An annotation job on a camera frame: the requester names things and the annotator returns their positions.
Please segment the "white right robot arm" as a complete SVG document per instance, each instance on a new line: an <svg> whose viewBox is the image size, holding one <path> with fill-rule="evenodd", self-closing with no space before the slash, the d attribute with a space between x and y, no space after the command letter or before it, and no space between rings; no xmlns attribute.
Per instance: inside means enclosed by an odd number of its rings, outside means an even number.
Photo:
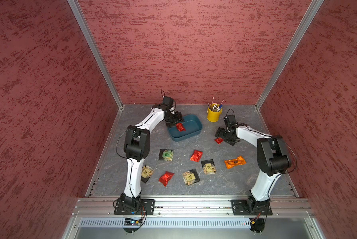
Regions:
<svg viewBox="0 0 357 239"><path fill-rule="evenodd" d="M244 123L238 123L235 115L224 117L225 128L219 128L215 134L230 145L244 140L257 149L257 164L260 172L255 185L250 190L252 202L269 200L272 187L280 175L292 166L288 149L281 136L273 136L255 130Z"/></svg>

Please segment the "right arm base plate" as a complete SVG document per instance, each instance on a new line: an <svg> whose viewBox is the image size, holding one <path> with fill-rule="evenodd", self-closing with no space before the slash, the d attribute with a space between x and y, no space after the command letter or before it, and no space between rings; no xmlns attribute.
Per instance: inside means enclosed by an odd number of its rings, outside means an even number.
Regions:
<svg viewBox="0 0 357 239"><path fill-rule="evenodd" d="M253 197L246 200L231 200L231 208L234 216L272 216L270 199L256 201Z"/></svg>

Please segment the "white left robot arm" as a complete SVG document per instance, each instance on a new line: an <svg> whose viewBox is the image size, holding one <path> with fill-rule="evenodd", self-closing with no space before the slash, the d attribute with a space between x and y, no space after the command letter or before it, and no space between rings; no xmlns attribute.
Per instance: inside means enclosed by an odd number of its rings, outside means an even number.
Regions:
<svg viewBox="0 0 357 239"><path fill-rule="evenodd" d="M162 121L169 126L183 121L181 113L175 109L175 102L156 104L140 123L127 128L124 142L128 166L124 189L126 197L136 199L141 194L141 174L144 161L150 152L150 134L153 129Z"/></svg>

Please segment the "clear tea bag green label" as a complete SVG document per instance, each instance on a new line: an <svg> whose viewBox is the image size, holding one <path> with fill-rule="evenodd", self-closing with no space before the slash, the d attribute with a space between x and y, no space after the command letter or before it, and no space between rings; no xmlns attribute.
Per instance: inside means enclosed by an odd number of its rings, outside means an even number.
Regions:
<svg viewBox="0 0 357 239"><path fill-rule="evenodd" d="M174 157L173 149L161 149L159 153L159 160L172 161Z"/></svg>

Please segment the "clear tea bag edge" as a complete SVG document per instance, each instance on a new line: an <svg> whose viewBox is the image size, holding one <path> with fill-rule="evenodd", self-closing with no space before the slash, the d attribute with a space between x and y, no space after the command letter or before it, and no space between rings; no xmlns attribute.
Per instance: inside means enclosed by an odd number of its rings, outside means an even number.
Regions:
<svg viewBox="0 0 357 239"><path fill-rule="evenodd" d="M154 169L147 165L144 165L142 168L141 181L147 183L153 174L154 174Z"/></svg>

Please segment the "red foil tea bag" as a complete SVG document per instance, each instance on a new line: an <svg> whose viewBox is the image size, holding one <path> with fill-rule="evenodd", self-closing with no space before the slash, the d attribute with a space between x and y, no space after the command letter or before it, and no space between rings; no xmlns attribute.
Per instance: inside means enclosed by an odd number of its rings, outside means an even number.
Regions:
<svg viewBox="0 0 357 239"><path fill-rule="evenodd" d="M167 186L168 182L172 179L174 173L166 171L160 178L159 182L161 182L165 187Z"/></svg>
<svg viewBox="0 0 357 239"><path fill-rule="evenodd" d="M185 127L183 126L183 124L181 122L176 124L176 129L179 132L186 131Z"/></svg>
<svg viewBox="0 0 357 239"><path fill-rule="evenodd" d="M218 137L214 140L217 144L221 144L224 140L221 137Z"/></svg>
<svg viewBox="0 0 357 239"><path fill-rule="evenodd" d="M190 157L190 160L194 161L194 162L199 162L201 157L202 157L202 155L203 155L202 151L194 150L192 156Z"/></svg>

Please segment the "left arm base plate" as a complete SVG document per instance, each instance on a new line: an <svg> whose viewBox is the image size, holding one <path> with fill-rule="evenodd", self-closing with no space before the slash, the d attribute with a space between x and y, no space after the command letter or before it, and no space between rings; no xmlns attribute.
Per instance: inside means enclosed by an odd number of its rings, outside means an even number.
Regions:
<svg viewBox="0 0 357 239"><path fill-rule="evenodd" d="M131 199L129 202L123 202L117 199L114 203L114 215L153 215L155 200L153 199Z"/></svg>

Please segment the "orange foil tea bag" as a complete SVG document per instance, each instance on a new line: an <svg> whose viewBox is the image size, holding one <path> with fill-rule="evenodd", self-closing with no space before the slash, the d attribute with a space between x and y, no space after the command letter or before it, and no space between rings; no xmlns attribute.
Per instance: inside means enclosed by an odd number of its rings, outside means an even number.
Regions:
<svg viewBox="0 0 357 239"><path fill-rule="evenodd" d="M225 160L224 164L227 169L231 169L235 166L245 165L246 160L242 156L238 156L236 159Z"/></svg>

